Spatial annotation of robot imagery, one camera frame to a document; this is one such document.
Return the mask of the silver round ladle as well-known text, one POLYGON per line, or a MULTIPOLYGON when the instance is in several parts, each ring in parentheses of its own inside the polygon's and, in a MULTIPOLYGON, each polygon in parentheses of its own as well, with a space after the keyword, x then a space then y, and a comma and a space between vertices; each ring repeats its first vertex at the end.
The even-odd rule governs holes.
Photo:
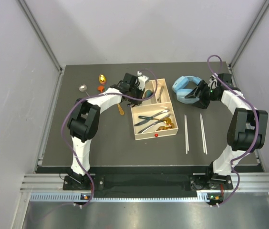
POLYGON ((78 89, 80 92, 85 93, 87 96, 90 96, 87 92, 87 86, 85 84, 80 85, 78 89))

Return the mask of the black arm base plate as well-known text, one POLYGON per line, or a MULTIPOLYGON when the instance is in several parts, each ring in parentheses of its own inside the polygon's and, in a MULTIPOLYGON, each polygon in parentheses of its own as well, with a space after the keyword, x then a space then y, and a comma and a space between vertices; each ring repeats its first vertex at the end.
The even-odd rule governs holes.
POLYGON ((148 191, 167 188, 178 191, 198 190, 232 190, 230 176, 223 179, 208 180, 206 175, 190 174, 96 174, 88 178, 66 176, 64 179, 64 190, 89 190, 94 188, 96 192, 121 192, 126 193, 126 188, 147 189, 148 191))

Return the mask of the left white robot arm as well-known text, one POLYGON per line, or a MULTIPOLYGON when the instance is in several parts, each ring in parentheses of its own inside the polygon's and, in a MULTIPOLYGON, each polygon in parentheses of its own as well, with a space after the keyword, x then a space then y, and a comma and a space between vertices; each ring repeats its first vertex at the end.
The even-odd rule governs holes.
POLYGON ((149 78, 141 72, 138 72, 137 76, 126 73, 123 80, 104 92, 77 100, 68 113, 69 120, 63 124, 67 125, 73 143, 73 161, 69 176, 79 189, 85 189, 90 184, 87 175, 90 169, 90 145, 98 130, 100 114, 123 100, 128 100, 132 105, 141 104, 148 81, 149 78))

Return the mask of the cream divided utensil box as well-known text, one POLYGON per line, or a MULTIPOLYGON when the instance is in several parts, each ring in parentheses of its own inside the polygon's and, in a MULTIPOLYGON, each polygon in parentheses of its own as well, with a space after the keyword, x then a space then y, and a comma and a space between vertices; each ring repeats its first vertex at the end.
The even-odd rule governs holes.
POLYGON ((134 127, 134 138, 135 140, 145 140, 150 138, 157 138, 157 137, 164 137, 164 136, 171 136, 176 135, 178 132, 178 125, 173 109, 173 105, 169 96, 168 87, 166 85, 165 79, 158 79, 158 80, 151 80, 149 81, 146 86, 146 90, 152 90, 155 93, 155 96, 152 98, 149 98, 149 100, 143 101, 141 105, 132 107, 131 113, 132 113, 132 121, 133 121, 133 127, 134 127), (164 90, 161 96, 162 102, 158 103, 157 99, 159 97, 159 92, 161 86, 164 86, 164 90), (139 118, 139 116, 152 116, 164 109, 170 109, 168 113, 161 114, 157 117, 155 117, 155 120, 151 120, 146 124, 140 125, 140 126, 134 126, 134 124, 142 121, 142 119, 139 118), (157 129, 160 126, 165 126, 164 123, 159 123, 150 129, 146 130, 144 133, 139 134, 138 132, 145 128, 146 126, 154 123, 157 121, 157 119, 163 118, 164 116, 171 114, 170 119, 172 123, 174 123, 175 127, 167 130, 157 131, 157 129))

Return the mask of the teal silicone spoon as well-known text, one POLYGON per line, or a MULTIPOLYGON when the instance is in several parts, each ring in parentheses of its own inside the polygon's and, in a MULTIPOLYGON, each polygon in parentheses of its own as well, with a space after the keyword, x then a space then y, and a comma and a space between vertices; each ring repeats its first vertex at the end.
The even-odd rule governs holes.
POLYGON ((147 98, 151 97, 152 95, 153 95, 153 91, 148 89, 145 91, 144 98, 147 99, 147 98))

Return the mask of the plain gold spoon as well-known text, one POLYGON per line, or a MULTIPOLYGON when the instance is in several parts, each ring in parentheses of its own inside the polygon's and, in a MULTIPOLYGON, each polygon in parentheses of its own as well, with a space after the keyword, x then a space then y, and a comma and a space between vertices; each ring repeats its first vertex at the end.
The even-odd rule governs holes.
POLYGON ((175 127, 174 123, 172 123, 171 119, 169 118, 166 119, 164 123, 165 123, 165 129, 171 129, 175 127))

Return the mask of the ornate gold spoon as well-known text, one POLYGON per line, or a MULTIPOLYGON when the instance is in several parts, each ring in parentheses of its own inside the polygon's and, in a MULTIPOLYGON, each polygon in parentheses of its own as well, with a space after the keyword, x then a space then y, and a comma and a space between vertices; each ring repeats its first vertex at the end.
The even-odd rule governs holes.
POLYGON ((167 129, 170 129, 170 128, 171 128, 171 126, 169 126, 169 125, 160 126, 160 127, 157 129, 157 131, 167 130, 167 129))

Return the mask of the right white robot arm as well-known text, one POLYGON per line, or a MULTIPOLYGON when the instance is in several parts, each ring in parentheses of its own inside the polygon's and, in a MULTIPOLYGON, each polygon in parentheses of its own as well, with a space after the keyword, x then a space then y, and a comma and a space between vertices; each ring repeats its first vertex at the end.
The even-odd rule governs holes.
POLYGON ((220 101, 233 115, 227 133, 227 146, 207 168, 204 177, 205 185, 215 189, 229 182, 231 173, 242 158, 264 146, 268 113, 257 110, 244 98, 242 92, 233 86, 231 74, 216 74, 211 80, 214 86, 198 77, 186 76, 184 85, 192 82, 196 87, 186 89, 186 94, 180 98, 183 103, 201 109, 206 109, 212 101, 220 101))

